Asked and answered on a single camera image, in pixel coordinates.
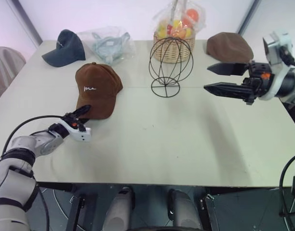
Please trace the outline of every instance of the clear plastic bag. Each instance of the clear plastic bag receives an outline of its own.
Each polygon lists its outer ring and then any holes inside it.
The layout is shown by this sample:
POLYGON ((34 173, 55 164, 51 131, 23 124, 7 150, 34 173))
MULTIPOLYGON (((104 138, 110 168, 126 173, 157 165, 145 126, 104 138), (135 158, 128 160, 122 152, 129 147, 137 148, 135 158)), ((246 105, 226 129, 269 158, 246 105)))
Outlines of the clear plastic bag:
POLYGON ((122 27, 107 26, 77 33, 81 41, 104 63, 114 65, 135 56, 135 45, 122 27))
POLYGON ((205 10, 192 0, 173 0, 154 16, 158 39, 179 37, 188 39, 205 27, 205 10))

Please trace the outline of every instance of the white table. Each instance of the white table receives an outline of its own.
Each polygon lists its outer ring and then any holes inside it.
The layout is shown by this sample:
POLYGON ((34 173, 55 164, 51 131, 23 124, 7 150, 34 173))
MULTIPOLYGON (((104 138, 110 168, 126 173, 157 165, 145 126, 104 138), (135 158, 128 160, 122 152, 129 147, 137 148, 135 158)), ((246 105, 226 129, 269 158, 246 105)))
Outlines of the white table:
MULTIPOLYGON (((206 70, 217 63, 196 41, 194 69, 181 91, 164 99, 150 89, 151 41, 135 42, 137 56, 114 66, 124 89, 112 116, 89 121, 90 143, 66 138, 52 154, 36 160, 38 181, 177 184, 274 187, 283 166, 295 155, 295 124, 278 99, 242 100, 216 97, 203 85, 241 83, 241 77, 218 76, 206 70)), ((41 55, 55 47, 44 42, 0 98, 0 153, 10 132, 22 121, 40 115, 63 115, 75 109, 75 72, 98 62, 55 68, 41 55)), ((45 129, 54 119, 33 122, 17 135, 45 129)), ((292 184, 290 168, 284 184, 292 184)))

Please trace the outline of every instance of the dark blue baseball cap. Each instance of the dark blue baseball cap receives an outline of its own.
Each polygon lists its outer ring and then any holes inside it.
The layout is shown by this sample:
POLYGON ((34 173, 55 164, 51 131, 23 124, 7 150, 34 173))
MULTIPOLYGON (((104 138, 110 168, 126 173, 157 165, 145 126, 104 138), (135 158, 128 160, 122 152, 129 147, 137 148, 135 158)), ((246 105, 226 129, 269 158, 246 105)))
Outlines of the dark blue baseball cap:
POLYGON ((82 42, 78 35, 70 30, 62 30, 56 42, 56 49, 42 55, 51 66, 61 67, 77 60, 85 60, 82 42))

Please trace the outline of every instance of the white wall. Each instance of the white wall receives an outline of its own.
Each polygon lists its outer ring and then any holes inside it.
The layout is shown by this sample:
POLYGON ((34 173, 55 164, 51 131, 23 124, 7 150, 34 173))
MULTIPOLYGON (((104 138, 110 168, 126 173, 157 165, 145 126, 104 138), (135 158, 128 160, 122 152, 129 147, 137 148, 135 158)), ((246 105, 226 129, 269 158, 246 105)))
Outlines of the white wall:
MULTIPOLYGON (((152 39, 153 16, 170 0, 20 0, 43 40, 57 39, 63 29, 81 32, 123 26, 134 40, 152 39)), ((206 9, 207 27, 198 39, 236 32, 252 0, 195 0, 206 9)))
POLYGON ((0 0, 0 46, 21 52, 26 60, 36 50, 6 0, 0 0))
POLYGON ((290 34, 295 57, 295 0, 261 0, 243 35, 257 62, 267 62, 262 37, 278 28, 290 34))

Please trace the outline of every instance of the black wire stand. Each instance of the black wire stand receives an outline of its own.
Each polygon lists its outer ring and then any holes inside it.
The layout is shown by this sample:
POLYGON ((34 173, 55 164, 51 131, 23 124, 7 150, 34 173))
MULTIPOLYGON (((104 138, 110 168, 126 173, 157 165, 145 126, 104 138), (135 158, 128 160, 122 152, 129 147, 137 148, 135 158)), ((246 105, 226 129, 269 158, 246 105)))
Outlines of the black wire stand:
POLYGON ((168 37, 164 39, 158 40, 152 47, 150 56, 149 56, 149 64, 148 64, 148 70, 152 78, 154 79, 151 84, 151 89, 154 94, 164 97, 164 98, 170 98, 175 95, 177 95, 180 90, 181 86, 179 84, 180 81, 186 79, 193 68, 193 56, 191 52, 191 48, 189 44, 180 38, 174 38, 174 37, 168 37), (164 58, 166 56, 166 53, 168 51, 168 48, 172 43, 175 43, 178 48, 178 54, 176 58, 176 62, 172 64, 167 64, 168 68, 172 68, 171 71, 168 71, 167 73, 164 72, 163 64, 164 58), (164 44, 168 44, 167 48, 163 51, 164 44), (185 61, 181 61, 181 48, 182 46, 185 46, 189 51, 189 57, 185 61), (154 56, 154 53, 160 49, 161 55, 160 55, 160 62, 157 62, 159 67, 155 67, 157 64, 152 63, 152 57, 154 56))

